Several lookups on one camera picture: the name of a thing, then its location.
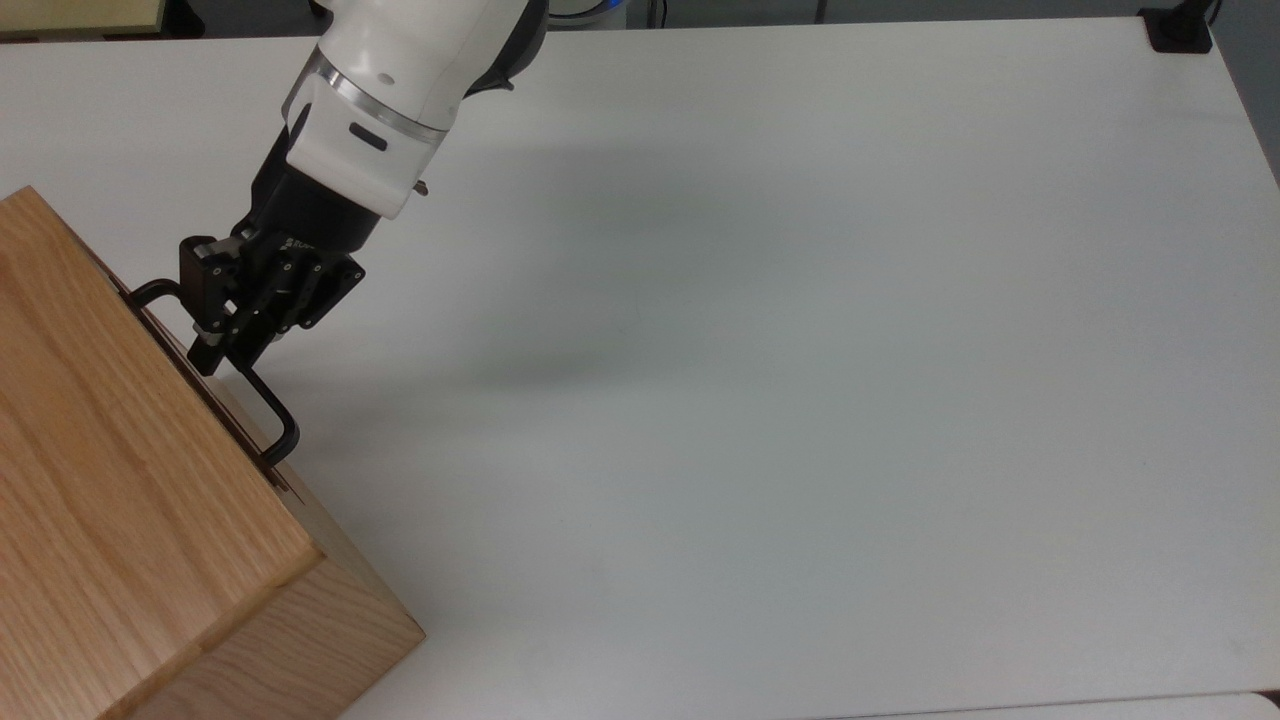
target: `wooden box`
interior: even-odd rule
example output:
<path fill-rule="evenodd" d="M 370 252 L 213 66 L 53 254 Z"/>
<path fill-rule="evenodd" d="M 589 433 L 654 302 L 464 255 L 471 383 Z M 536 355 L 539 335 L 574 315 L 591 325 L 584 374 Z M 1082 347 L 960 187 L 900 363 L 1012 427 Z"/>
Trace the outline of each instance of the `wooden box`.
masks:
<path fill-rule="evenodd" d="M 0 202 L 0 717 L 335 717 L 421 629 L 120 290 Z"/>

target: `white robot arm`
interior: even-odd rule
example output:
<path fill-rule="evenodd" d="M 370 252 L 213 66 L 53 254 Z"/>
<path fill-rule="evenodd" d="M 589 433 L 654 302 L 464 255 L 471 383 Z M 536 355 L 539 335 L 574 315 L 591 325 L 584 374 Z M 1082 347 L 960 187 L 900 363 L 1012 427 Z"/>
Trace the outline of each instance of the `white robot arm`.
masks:
<path fill-rule="evenodd" d="M 285 128 L 224 240 L 179 246 L 196 320 L 188 359 L 244 370 L 310 328 L 361 279 L 351 259 L 394 218 L 467 95 L 511 88 L 547 28 L 548 0 L 329 0 L 334 22 L 284 102 Z"/>
<path fill-rule="evenodd" d="M 291 167 L 394 218 L 526 0 L 335 0 L 284 106 Z"/>

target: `white table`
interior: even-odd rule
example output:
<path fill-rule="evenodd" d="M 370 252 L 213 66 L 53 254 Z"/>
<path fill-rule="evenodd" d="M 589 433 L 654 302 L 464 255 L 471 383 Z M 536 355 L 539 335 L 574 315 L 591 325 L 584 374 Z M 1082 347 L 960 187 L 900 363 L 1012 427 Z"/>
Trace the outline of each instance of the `white table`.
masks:
<path fill-rule="evenodd" d="M 914 720 L 1276 720 L 1280 717 L 1280 711 L 1276 710 L 1275 705 L 1256 694 L 1225 694 L 974 710 L 908 715 L 905 717 Z"/>
<path fill-rule="evenodd" d="M 310 47 L 0 47 L 0 192 L 173 275 Z M 517 87 L 259 365 L 431 633 L 351 719 L 1280 687 L 1280 192 L 1216 51 L 572 33 Z"/>

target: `floor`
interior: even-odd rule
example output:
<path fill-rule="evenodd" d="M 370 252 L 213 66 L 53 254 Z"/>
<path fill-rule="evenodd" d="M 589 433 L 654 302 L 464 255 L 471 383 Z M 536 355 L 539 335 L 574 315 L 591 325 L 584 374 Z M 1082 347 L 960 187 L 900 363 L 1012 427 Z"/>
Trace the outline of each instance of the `floor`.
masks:
<path fill-rule="evenodd" d="M 306 0 L 189 0 L 206 37 L 317 35 Z M 1215 36 L 1280 182 L 1280 1 L 1224 0 Z M 817 0 L 667 0 L 667 27 L 803 24 Z M 828 0 L 829 23 L 1133 15 L 1171 0 Z M 645 27 L 645 0 L 631 0 L 627 27 Z"/>

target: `black metal handle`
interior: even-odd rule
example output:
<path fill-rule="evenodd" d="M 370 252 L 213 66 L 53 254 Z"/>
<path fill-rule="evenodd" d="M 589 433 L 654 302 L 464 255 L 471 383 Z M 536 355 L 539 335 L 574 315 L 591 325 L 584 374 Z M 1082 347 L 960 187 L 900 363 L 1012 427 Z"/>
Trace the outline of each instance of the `black metal handle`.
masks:
<path fill-rule="evenodd" d="M 151 281 L 140 286 L 137 290 L 129 293 L 129 300 L 138 307 L 146 307 L 151 302 L 164 297 L 164 296 L 182 297 L 182 286 L 168 278 L 160 278 Z M 268 468 L 274 468 L 280 464 L 293 448 L 298 446 L 298 439 L 302 437 L 302 432 L 298 429 L 297 420 L 289 414 L 289 409 L 284 406 L 284 402 L 271 392 L 271 388 L 266 386 L 262 378 L 253 372 L 252 368 L 237 363 L 234 357 L 228 357 L 232 366 L 239 370 L 239 374 L 248 380 L 250 387 L 257 392 L 257 396 L 262 398 L 262 402 L 275 413 L 276 419 L 280 420 L 283 432 L 280 438 L 273 442 L 266 450 L 261 451 L 260 459 Z"/>

